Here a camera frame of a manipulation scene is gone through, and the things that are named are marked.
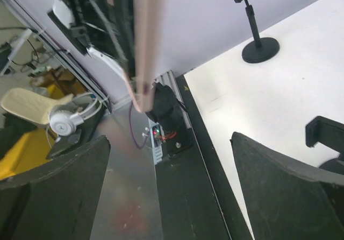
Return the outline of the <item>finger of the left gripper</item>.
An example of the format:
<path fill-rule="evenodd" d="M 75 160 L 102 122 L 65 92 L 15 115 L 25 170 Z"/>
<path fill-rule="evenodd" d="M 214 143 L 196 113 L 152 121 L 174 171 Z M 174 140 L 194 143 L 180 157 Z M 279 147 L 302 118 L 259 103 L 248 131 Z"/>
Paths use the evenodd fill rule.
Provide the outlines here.
<path fill-rule="evenodd" d="M 48 16 L 73 46 L 82 54 L 93 47 L 115 59 L 128 76 L 133 76 L 133 0 L 61 1 L 71 12 L 71 20 L 63 24 L 53 11 Z"/>

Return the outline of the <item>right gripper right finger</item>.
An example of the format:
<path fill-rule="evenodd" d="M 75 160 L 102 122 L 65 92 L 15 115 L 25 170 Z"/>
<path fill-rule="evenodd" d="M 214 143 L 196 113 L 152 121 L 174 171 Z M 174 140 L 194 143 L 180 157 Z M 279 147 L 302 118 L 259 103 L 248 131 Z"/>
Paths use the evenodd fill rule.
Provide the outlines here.
<path fill-rule="evenodd" d="M 343 175 L 234 132 L 232 151 L 255 239 L 343 239 Z"/>

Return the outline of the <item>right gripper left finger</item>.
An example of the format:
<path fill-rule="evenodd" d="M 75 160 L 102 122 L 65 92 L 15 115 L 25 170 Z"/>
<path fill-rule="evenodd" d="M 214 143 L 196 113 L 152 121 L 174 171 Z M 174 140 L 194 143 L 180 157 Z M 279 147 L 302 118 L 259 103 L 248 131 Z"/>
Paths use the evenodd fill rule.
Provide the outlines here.
<path fill-rule="evenodd" d="M 100 136 L 1 180 L 1 239 L 89 239 L 109 155 Z"/>

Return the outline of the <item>phone with pink case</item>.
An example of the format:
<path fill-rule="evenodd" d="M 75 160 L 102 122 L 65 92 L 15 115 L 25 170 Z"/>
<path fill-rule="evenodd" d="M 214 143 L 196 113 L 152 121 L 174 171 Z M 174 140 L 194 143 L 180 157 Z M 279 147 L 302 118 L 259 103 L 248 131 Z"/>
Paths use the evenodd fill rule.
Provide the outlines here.
<path fill-rule="evenodd" d="M 139 112 L 153 107 L 153 80 L 161 32 L 163 0 L 106 0 L 110 35 L 117 45 L 124 79 Z"/>

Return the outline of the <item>black clamp phone stand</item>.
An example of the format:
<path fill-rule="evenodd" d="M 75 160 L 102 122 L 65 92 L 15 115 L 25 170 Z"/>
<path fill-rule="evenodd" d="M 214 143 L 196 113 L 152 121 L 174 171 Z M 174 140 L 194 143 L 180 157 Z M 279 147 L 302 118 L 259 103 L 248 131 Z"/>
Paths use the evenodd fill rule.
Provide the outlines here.
<path fill-rule="evenodd" d="M 314 147 L 317 143 L 339 153 L 337 158 L 325 161 L 319 168 L 343 175 L 343 124 L 326 117 L 315 117 L 305 127 L 305 144 Z"/>

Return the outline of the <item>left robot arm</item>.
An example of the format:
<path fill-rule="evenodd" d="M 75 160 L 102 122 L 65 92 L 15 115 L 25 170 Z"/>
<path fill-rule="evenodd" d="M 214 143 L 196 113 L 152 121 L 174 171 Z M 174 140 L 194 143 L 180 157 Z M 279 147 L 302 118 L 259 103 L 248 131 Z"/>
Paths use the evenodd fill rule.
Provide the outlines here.
<path fill-rule="evenodd" d="M 50 18 L 83 54 L 126 83 L 133 105 L 168 130 L 179 102 L 156 82 L 164 0 L 56 0 Z"/>

